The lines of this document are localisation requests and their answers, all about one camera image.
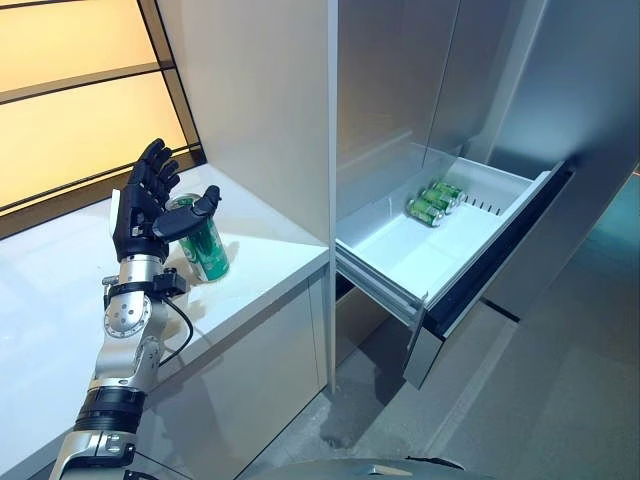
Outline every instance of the white countertop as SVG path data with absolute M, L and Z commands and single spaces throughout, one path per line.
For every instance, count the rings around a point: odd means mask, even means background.
M 220 186 L 222 202 L 214 218 L 231 267 L 221 280 L 196 284 L 177 302 L 196 332 L 180 359 L 163 367 L 161 380 L 329 258 L 326 245 L 211 165 L 180 176 L 176 193 L 201 193 L 211 183 Z M 3 480 L 24 479 L 53 460 L 84 400 L 102 344 L 100 281 L 118 272 L 107 232 L 108 211 L 109 201 L 103 201 L 0 242 Z M 188 273 L 177 244 L 167 265 Z M 175 317 L 167 329 L 170 348 L 180 345 L 185 335 Z

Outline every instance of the white wall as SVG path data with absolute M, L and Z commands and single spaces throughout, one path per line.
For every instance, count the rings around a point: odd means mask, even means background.
M 333 1 L 159 2 L 209 162 L 325 244 Z

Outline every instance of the soda can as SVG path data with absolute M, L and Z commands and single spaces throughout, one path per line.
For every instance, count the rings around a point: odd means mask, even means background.
M 429 202 L 437 209 L 442 210 L 446 215 L 449 215 L 456 206 L 456 202 L 453 198 L 436 190 L 423 188 L 418 194 L 418 197 Z
M 200 195 L 187 193 L 172 198 L 167 202 L 167 209 L 174 210 L 193 205 L 200 200 Z M 224 251 L 220 235 L 213 223 L 213 218 L 195 232 L 179 240 L 185 257 L 189 260 L 191 271 L 202 281 L 217 280 L 229 270 L 229 259 Z
M 410 199 L 407 202 L 407 213 L 412 217 L 426 223 L 430 227 L 437 227 L 444 217 L 441 210 L 433 207 L 428 202 L 418 199 Z
M 464 190 L 454 187 L 453 185 L 449 185 L 444 182 L 436 182 L 431 186 L 432 190 L 436 190 L 438 192 L 442 192 L 445 195 L 449 195 L 456 201 L 456 204 L 460 205 L 462 203 L 462 199 L 465 197 Z

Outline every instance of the can lid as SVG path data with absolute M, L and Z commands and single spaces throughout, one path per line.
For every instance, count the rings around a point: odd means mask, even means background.
M 202 197 L 197 193 L 185 193 L 167 200 L 165 207 L 167 210 L 175 210 L 185 205 L 193 205 L 197 200 L 200 200 L 200 198 Z

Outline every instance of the gray cabinet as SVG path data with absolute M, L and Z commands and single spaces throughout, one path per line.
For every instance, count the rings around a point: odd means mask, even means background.
M 636 10 L 338 2 L 337 270 L 413 330 L 416 386 L 478 300 L 519 321 L 633 169 Z M 468 197 L 429 228 L 404 209 L 434 180 Z

